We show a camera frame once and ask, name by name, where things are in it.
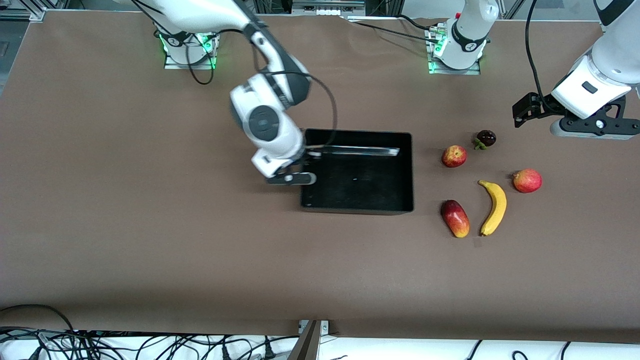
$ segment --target black button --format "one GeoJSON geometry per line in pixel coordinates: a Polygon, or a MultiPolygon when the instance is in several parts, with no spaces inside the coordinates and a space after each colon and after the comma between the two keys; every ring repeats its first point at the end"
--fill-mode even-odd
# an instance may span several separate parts
{"type": "Polygon", "coordinates": [[[587,90],[588,92],[590,92],[591,94],[595,94],[596,91],[598,91],[598,88],[596,88],[595,86],[593,86],[589,81],[585,81],[582,83],[582,87],[587,90]]]}

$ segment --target mounting plate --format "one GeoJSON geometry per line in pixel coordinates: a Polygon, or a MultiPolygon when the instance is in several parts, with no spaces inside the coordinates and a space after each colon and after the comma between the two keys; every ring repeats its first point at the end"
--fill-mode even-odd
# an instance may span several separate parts
{"type": "MultiPolygon", "coordinates": [[[[298,334],[302,334],[305,331],[308,323],[309,320],[300,320],[298,322],[298,334]]],[[[329,335],[329,320],[321,320],[320,329],[320,336],[329,335]]]]}

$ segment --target metal frame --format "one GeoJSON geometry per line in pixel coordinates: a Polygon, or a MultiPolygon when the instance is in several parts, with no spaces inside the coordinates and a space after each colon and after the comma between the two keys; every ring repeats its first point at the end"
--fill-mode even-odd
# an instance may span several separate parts
{"type": "Polygon", "coordinates": [[[503,17],[503,19],[511,20],[513,17],[520,11],[520,8],[524,4],[525,0],[516,0],[511,9],[507,12],[507,14],[503,17]]]}
{"type": "Polygon", "coordinates": [[[500,19],[504,19],[507,15],[507,8],[504,5],[504,0],[498,0],[498,8],[500,9],[500,19]]]}
{"type": "Polygon", "coordinates": [[[25,9],[6,9],[0,12],[0,20],[28,20],[42,22],[49,9],[66,9],[70,0],[18,0],[25,9]]]}
{"type": "Polygon", "coordinates": [[[291,15],[319,15],[322,10],[337,10],[337,16],[366,15],[365,0],[293,0],[291,15]]]}
{"type": "Polygon", "coordinates": [[[403,8],[404,8],[404,0],[391,0],[387,4],[387,15],[402,14],[403,8]]]}
{"type": "Polygon", "coordinates": [[[322,321],[309,320],[304,329],[287,360],[316,360],[318,358],[320,336],[323,333],[322,321]]]}

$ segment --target black cable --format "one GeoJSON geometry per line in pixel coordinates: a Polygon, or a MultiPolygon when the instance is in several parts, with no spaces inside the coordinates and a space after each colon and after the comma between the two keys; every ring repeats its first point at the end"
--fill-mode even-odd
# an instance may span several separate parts
{"type": "Polygon", "coordinates": [[[529,8],[529,14],[527,15],[527,22],[525,23],[525,26],[524,26],[524,46],[527,50],[527,59],[529,60],[529,65],[531,65],[531,71],[533,72],[533,80],[536,82],[536,89],[538,91],[538,97],[540,98],[540,101],[547,108],[547,111],[556,115],[563,115],[562,113],[559,113],[558,111],[554,110],[551,106],[549,106],[549,104],[547,103],[547,100],[545,100],[545,97],[542,93],[542,87],[540,87],[540,80],[538,79],[538,70],[536,69],[535,64],[533,64],[533,57],[531,56],[531,49],[529,48],[529,25],[531,24],[531,16],[533,15],[533,10],[535,9],[537,2],[538,0],[531,1],[531,7],[529,8]]]}
{"type": "Polygon", "coordinates": [[[129,351],[135,351],[135,349],[131,349],[131,348],[114,348],[111,345],[101,341],[101,336],[98,335],[92,335],[89,332],[86,331],[81,331],[79,332],[79,334],[60,334],[57,335],[53,338],[51,338],[52,340],[61,338],[60,343],[62,345],[64,345],[64,340],[69,340],[70,342],[70,351],[73,354],[76,354],[76,359],[82,358],[84,359],[84,357],[82,356],[82,351],[86,352],[87,355],[87,359],[91,360],[91,359],[97,359],[99,360],[101,356],[109,356],[114,360],[125,360],[124,357],[117,351],[118,349],[121,350],[129,350],[129,351]],[[80,344],[79,347],[76,346],[76,338],[78,339],[78,343],[80,344]],[[107,353],[101,352],[100,350],[109,350],[111,352],[113,352],[114,354],[116,354],[118,356],[118,358],[115,358],[113,356],[110,356],[107,353]]]}
{"type": "Polygon", "coordinates": [[[4,309],[0,309],[0,313],[4,312],[4,311],[9,311],[9,310],[17,310],[17,309],[28,309],[28,308],[39,308],[39,309],[47,309],[50,311],[53,311],[54,313],[56,313],[56,315],[58,315],[67,325],[67,327],[69,328],[69,330],[73,331],[74,327],[73,325],[71,325],[71,322],[69,321],[69,319],[60,312],[60,310],[56,309],[53,306],[49,306],[49,305],[43,305],[43,304],[20,304],[20,305],[14,305],[14,306],[9,306],[6,307],[4,309]]]}
{"type": "Polygon", "coordinates": [[[331,130],[332,131],[331,131],[331,135],[329,136],[329,139],[323,145],[320,145],[320,147],[327,147],[331,145],[335,140],[335,134],[336,134],[336,131],[338,130],[338,105],[335,102],[335,97],[333,96],[333,93],[329,89],[329,86],[326,86],[326,84],[323,83],[322,80],[318,79],[317,77],[311,74],[305,74],[304,72],[300,72],[300,71],[276,71],[276,72],[266,72],[265,74],[271,74],[271,75],[295,74],[295,75],[308,76],[312,78],[316,83],[318,83],[320,87],[322,87],[322,89],[326,92],[327,96],[329,97],[329,101],[331,102],[331,111],[332,111],[331,130]]]}
{"type": "MultiPolygon", "coordinates": [[[[564,353],[566,352],[566,348],[569,347],[570,343],[571,341],[567,341],[566,343],[564,343],[564,346],[562,347],[562,351],[560,351],[560,360],[564,360],[564,353]]],[[[520,350],[516,350],[511,353],[511,360],[518,360],[516,359],[516,355],[521,355],[524,358],[524,360],[529,360],[529,358],[520,350]]]]}
{"type": "Polygon", "coordinates": [[[82,353],[80,352],[76,353],[74,344],[71,344],[71,347],[72,347],[71,349],[67,349],[67,348],[62,348],[62,345],[64,345],[62,341],[60,341],[60,344],[58,344],[55,341],[50,341],[50,342],[58,348],[58,350],[51,350],[51,349],[50,350],[53,352],[61,352],[67,358],[67,360],[71,360],[73,358],[78,359],[82,356],[82,353]]]}
{"type": "Polygon", "coordinates": [[[140,4],[140,5],[144,6],[145,8],[147,8],[147,9],[149,9],[149,10],[152,10],[152,11],[154,11],[154,12],[157,12],[157,13],[160,13],[160,14],[164,15],[164,14],[162,13],[162,11],[160,11],[160,10],[158,10],[158,9],[154,8],[153,6],[149,6],[149,5],[145,4],[145,3],[143,3],[143,2],[142,2],[142,1],[140,1],[140,0],[131,0],[131,2],[132,2],[132,3],[134,3],[136,6],[137,6],[138,4],[140,4]]]}
{"type": "Polygon", "coordinates": [[[109,354],[107,354],[105,352],[101,352],[100,356],[106,356],[106,357],[110,358],[111,360],[122,360],[123,359],[123,357],[120,354],[118,354],[118,353],[116,353],[116,354],[119,356],[119,358],[111,356],[111,355],[109,355],[109,354]]]}
{"type": "Polygon", "coordinates": [[[566,348],[569,347],[569,344],[571,343],[571,341],[567,341],[564,346],[562,347],[562,351],[560,351],[560,360],[564,360],[564,352],[566,352],[566,348]]]}
{"type": "Polygon", "coordinates": [[[404,19],[407,20],[408,22],[411,23],[411,25],[415,26],[416,28],[422,29],[422,30],[428,30],[431,26],[436,26],[438,25],[438,23],[435,23],[431,26],[422,26],[420,24],[418,24],[417,22],[413,21],[412,18],[410,18],[409,16],[403,15],[403,14],[399,14],[399,15],[394,15],[394,17],[398,18],[398,19],[404,19]]]}
{"type": "MultiPolygon", "coordinates": [[[[164,339],[162,339],[160,342],[162,342],[162,341],[164,341],[164,340],[167,340],[168,338],[169,338],[169,336],[165,337],[165,338],[164,338],[164,339]]],[[[145,341],[142,343],[142,345],[140,345],[140,348],[138,349],[138,352],[136,353],[136,360],[138,360],[138,358],[140,357],[140,352],[142,351],[142,349],[144,349],[144,348],[145,348],[145,345],[146,345],[149,341],[151,341],[152,339],[153,339],[153,338],[149,338],[149,339],[145,340],[145,341]]]]}
{"type": "MultiPolygon", "coordinates": [[[[24,331],[26,333],[30,332],[31,336],[34,337],[34,338],[37,338],[38,334],[40,332],[51,332],[51,333],[59,333],[59,334],[64,334],[64,335],[68,335],[68,336],[73,336],[73,334],[69,334],[68,332],[56,332],[56,331],[49,331],[49,330],[47,330],[47,331],[41,331],[41,330],[29,331],[29,330],[25,330],[25,329],[16,329],[16,331],[17,330],[24,331]]],[[[19,338],[22,338],[22,337],[25,337],[25,336],[27,336],[27,335],[26,334],[18,334],[18,335],[7,336],[7,337],[1,339],[0,343],[5,343],[7,341],[16,340],[16,339],[19,339],[19,338]]]]}
{"type": "Polygon", "coordinates": [[[171,343],[171,345],[169,345],[169,346],[168,346],[164,351],[162,351],[162,352],[161,352],[161,353],[156,357],[156,360],[160,360],[160,358],[162,357],[162,355],[164,355],[164,353],[165,353],[165,352],[170,351],[170,350],[171,350],[171,349],[176,345],[176,343],[177,343],[178,341],[181,341],[181,339],[180,339],[180,340],[176,340],[176,341],[174,341],[173,343],[171,343]]]}
{"type": "Polygon", "coordinates": [[[159,14],[164,15],[162,12],[160,12],[159,10],[157,10],[157,9],[155,9],[155,8],[150,7],[149,5],[147,5],[147,4],[145,4],[145,3],[143,3],[143,2],[141,2],[141,1],[139,1],[139,0],[131,0],[131,2],[133,3],[133,5],[136,5],[136,7],[137,7],[138,9],[140,9],[140,11],[141,11],[143,14],[145,14],[149,19],[151,19],[151,21],[153,21],[153,22],[154,22],[154,24],[158,25],[162,30],[164,30],[164,32],[165,32],[165,33],[167,33],[167,34],[170,34],[170,33],[171,33],[171,31],[167,30],[167,29],[166,29],[166,27],[162,26],[162,24],[160,24],[159,22],[155,22],[155,21],[154,21],[154,18],[153,18],[151,15],[149,15],[149,13],[148,13],[145,9],[143,9],[143,8],[142,8],[142,6],[146,6],[147,8],[150,8],[151,10],[153,10],[153,11],[155,11],[155,12],[159,13],[159,14]]]}
{"type": "Polygon", "coordinates": [[[211,339],[209,339],[208,336],[207,336],[207,345],[209,346],[209,350],[199,360],[207,360],[211,350],[213,350],[213,348],[216,347],[216,345],[213,345],[213,347],[211,346],[211,339]]]}
{"type": "Polygon", "coordinates": [[[432,42],[434,44],[438,42],[436,39],[433,39],[433,38],[418,37],[418,36],[411,35],[411,34],[401,33],[399,31],[395,31],[395,30],[381,28],[381,27],[375,26],[375,25],[363,24],[362,22],[359,22],[359,21],[355,21],[354,23],[358,24],[358,25],[366,26],[366,27],[372,28],[372,29],[378,29],[378,30],[386,31],[387,33],[391,33],[391,34],[401,35],[401,36],[408,37],[408,38],[416,38],[418,40],[422,40],[422,41],[426,41],[426,42],[432,42]]]}
{"type": "Polygon", "coordinates": [[[137,348],[137,349],[135,349],[135,348],[125,348],[125,347],[100,347],[100,346],[96,346],[96,349],[98,349],[98,350],[110,350],[110,351],[114,351],[114,350],[115,350],[115,351],[124,350],[124,351],[138,351],[138,352],[139,352],[140,350],[142,350],[142,349],[144,349],[144,348],[149,348],[149,347],[152,347],[152,346],[154,346],[154,345],[158,345],[158,344],[160,344],[160,343],[161,343],[161,342],[163,342],[164,340],[167,340],[167,339],[169,338],[169,336],[166,336],[166,337],[164,337],[163,339],[160,339],[159,341],[156,341],[156,342],[155,342],[155,343],[153,343],[153,344],[146,345],[146,343],[147,343],[147,342],[149,342],[150,340],[156,339],[156,338],[158,338],[158,336],[152,336],[151,338],[149,338],[149,339],[145,340],[145,342],[142,344],[142,346],[140,346],[140,347],[139,347],[139,348],[137,348]]]}
{"type": "Polygon", "coordinates": [[[222,338],[222,360],[231,360],[229,350],[227,349],[227,342],[224,338],[222,338]]]}
{"type": "MultiPolygon", "coordinates": [[[[280,340],[284,340],[284,339],[294,339],[294,338],[299,338],[298,335],[294,335],[294,336],[283,336],[281,338],[275,338],[275,339],[271,339],[268,342],[272,343],[274,341],[280,341],[280,340]]],[[[256,345],[254,347],[252,347],[251,349],[249,349],[249,351],[245,352],[244,354],[240,355],[236,360],[242,360],[243,357],[249,355],[251,357],[250,354],[253,353],[253,351],[259,349],[260,347],[263,347],[264,345],[266,345],[267,341],[261,343],[260,345],[256,345]]]]}
{"type": "Polygon", "coordinates": [[[516,355],[522,355],[522,357],[524,357],[524,360],[529,360],[529,358],[520,350],[516,350],[511,353],[511,360],[518,360],[516,359],[516,355]]]}
{"type": "Polygon", "coordinates": [[[244,34],[242,32],[242,30],[238,30],[238,29],[224,29],[224,30],[220,30],[216,34],[222,34],[222,33],[240,33],[240,34],[244,34]]]}
{"type": "Polygon", "coordinates": [[[219,340],[217,343],[213,344],[213,346],[212,346],[212,347],[209,347],[209,349],[207,350],[207,352],[206,352],[206,353],[204,353],[204,355],[200,358],[200,360],[206,360],[206,359],[209,357],[209,353],[211,353],[211,352],[216,348],[216,346],[218,346],[218,345],[222,344],[222,341],[223,341],[224,339],[225,339],[225,338],[222,338],[222,340],[219,340]]]}
{"type": "Polygon", "coordinates": [[[202,46],[202,49],[205,51],[205,53],[207,54],[207,57],[209,59],[209,63],[211,64],[211,72],[209,73],[209,79],[207,81],[200,81],[200,79],[198,79],[196,77],[196,74],[193,72],[193,66],[191,64],[191,60],[189,59],[189,46],[186,45],[185,43],[185,54],[187,56],[187,67],[189,67],[189,72],[191,73],[191,77],[200,85],[209,85],[211,84],[211,81],[213,81],[213,73],[215,72],[215,69],[213,68],[213,57],[211,56],[211,53],[209,53],[209,51],[207,51],[207,49],[204,48],[204,44],[200,41],[200,39],[193,34],[193,37],[196,38],[196,40],[198,40],[198,43],[200,43],[200,45],[202,46]]]}
{"type": "Polygon", "coordinates": [[[476,355],[476,351],[478,350],[478,346],[480,346],[480,343],[482,342],[482,339],[478,340],[476,342],[476,344],[474,345],[474,348],[471,350],[471,354],[469,354],[469,357],[467,358],[467,360],[472,360],[474,358],[474,356],[476,355]]]}
{"type": "Polygon", "coordinates": [[[47,347],[47,344],[45,344],[44,341],[42,341],[40,338],[38,338],[38,344],[40,344],[40,348],[47,353],[47,357],[49,358],[49,360],[51,360],[51,351],[47,347]]]}
{"type": "Polygon", "coordinates": [[[37,347],[36,350],[31,354],[31,356],[29,356],[28,360],[39,360],[41,350],[42,350],[41,347],[37,347]]]}
{"type": "Polygon", "coordinates": [[[271,348],[271,342],[269,341],[268,336],[264,336],[264,360],[271,360],[276,357],[276,354],[273,353],[273,349],[271,348]]]}
{"type": "MultiPolygon", "coordinates": [[[[188,348],[188,349],[193,350],[193,351],[196,353],[196,356],[197,356],[197,357],[196,357],[196,359],[199,359],[199,358],[200,358],[200,352],[199,352],[196,348],[194,348],[194,347],[191,347],[191,346],[187,345],[187,343],[188,343],[188,342],[189,342],[189,341],[187,341],[187,342],[183,343],[181,346],[183,346],[183,347],[186,347],[186,348],[188,348]]],[[[175,352],[174,352],[173,354],[171,354],[171,357],[168,357],[168,358],[167,358],[167,360],[171,360],[171,359],[173,359],[173,356],[174,356],[174,355],[175,355],[175,352]]]]}

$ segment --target table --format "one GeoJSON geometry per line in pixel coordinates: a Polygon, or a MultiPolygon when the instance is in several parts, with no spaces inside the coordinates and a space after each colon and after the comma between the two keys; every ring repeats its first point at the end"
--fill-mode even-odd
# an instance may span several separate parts
{"type": "MultiPolygon", "coordinates": [[[[534,90],[523,22],[496,23],[480,76],[441,76],[419,40],[338,17],[267,21],[331,88],[341,129],[413,135],[415,210],[306,213],[297,188],[267,186],[228,112],[229,90],[253,74],[239,35],[224,34],[204,87],[162,69],[140,13],[50,12],[0,98],[0,304],[58,306],[85,329],[278,334],[327,318],[346,336],[637,339],[640,138],[558,138],[548,119],[515,129],[511,105],[534,90]],[[489,151],[440,164],[482,129],[498,136],[489,151]],[[508,175],[529,167],[545,184],[516,193],[508,175]],[[487,238],[479,179],[509,199],[487,238]],[[469,215],[468,238],[442,222],[447,199],[469,215]]],[[[601,30],[534,22],[531,33],[548,92],[601,30]]],[[[628,98],[627,117],[640,116],[628,98]]],[[[331,122],[315,85],[289,115],[331,122]]],[[[17,319],[62,326],[42,313],[3,321],[17,319]]]]}

